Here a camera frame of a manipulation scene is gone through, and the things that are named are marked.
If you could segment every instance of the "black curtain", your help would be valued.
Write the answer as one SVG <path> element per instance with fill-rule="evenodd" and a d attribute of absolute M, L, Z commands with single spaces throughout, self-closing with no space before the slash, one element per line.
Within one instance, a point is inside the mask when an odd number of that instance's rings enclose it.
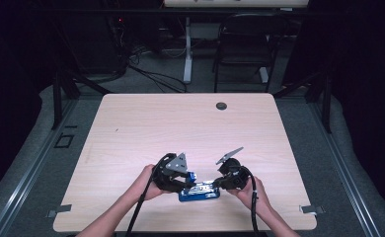
<path fill-rule="evenodd" d="M 385 1 L 311 0 L 309 11 L 348 17 L 303 22 L 283 84 L 322 69 L 344 39 L 332 77 L 333 94 L 342 103 L 354 152 L 385 198 Z"/>
<path fill-rule="evenodd" d="M 21 1 L 0 1 L 0 180 L 33 128 L 39 92 L 51 85 L 56 64 L 43 21 Z"/>

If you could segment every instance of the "wooden table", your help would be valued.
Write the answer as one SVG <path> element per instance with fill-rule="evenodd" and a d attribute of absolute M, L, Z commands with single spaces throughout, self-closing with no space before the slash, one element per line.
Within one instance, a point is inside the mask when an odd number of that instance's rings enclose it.
<path fill-rule="evenodd" d="M 218 110 L 217 103 L 226 110 Z M 262 179 L 273 207 L 293 229 L 313 229 L 303 214 L 310 205 L 275 101 L 270 94 L 106 95 L 99 107 L 57 214 L 58 232 L 81 231 L 130 186 L 147 164 L 185 152 L 197 181 L 221 176 L 215 165 L 225 153 Z M 125 231 L 134 208 L 116 231 Z M 268 229 L 259 220 L 261 230 Z M 251 214 L 225 191 L 212 200 L 179 202 L 177 194 L 146 201 L 133 231 L 251 231 Z"/>

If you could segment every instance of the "chair leg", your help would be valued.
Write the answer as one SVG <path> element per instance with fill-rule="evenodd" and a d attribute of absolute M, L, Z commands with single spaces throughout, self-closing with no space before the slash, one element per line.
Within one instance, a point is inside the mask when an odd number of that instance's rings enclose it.
<path fill-rule="evenodd" d="M 217 93 L 217 84 L 218 84 L 218 63 L 214 63 L 214 93 Z"/>
<path fill-rule="evenodd" d="M 272 77 L 272 73 L 273 73 L 273 65 L 269 69 L 269 80 L 267 81 L 267 85 L 266 85 L 266 90 L 265 90 L 266 93 L 268 93 L 270 89 L 270 79 Z"/>
<path fill-rule="evenodd" d="M 214 70 L 216 68 L 216 61 L 217 61 L 217 59 L 214 58 L 214 60 L 213 60 L 213 67 L 211 68 L 211 72 L 214 72 Z"/>

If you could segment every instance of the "chair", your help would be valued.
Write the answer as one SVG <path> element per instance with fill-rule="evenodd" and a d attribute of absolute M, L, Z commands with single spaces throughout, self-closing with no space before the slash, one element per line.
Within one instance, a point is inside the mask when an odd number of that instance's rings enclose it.
<path fill-rule="evenodd" d="M 278 44 L 288 28 L 288 21 L 279 15 L 236 14 L 226 18 L 219 28 L 218 47 L 213 63 L 214 92 L 220 83 L 237 84 L 219 80 L 219 66 L 269 68 L 265 92 L 270 88 Z"/>

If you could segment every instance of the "tape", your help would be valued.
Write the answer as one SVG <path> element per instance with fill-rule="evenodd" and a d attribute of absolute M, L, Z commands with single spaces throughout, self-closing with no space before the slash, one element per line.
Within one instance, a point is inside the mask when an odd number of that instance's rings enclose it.
<path fill-rule="evenodd" d="M 313 215 L 323 214 L 326 212 L 326 210 L 322 206 L 314 206 L 314 205 L 306 205 L 306 206 L 300 205 L 300 211 L 302 211 L 305 214 L 313 214 Z"/>
<path fill-rule="evenodd" d="M 45 217 L 47 218 L 53 218 L 57 215 L 57 213 L 59 212 L 66 212 L 66 211 L 70 211 L 72 208 L 72 205 L 71 204 L 67 204 L 67 205 L 60 205 L 56 210 L 50 210 L 47 212 L 47 215 Z"/>

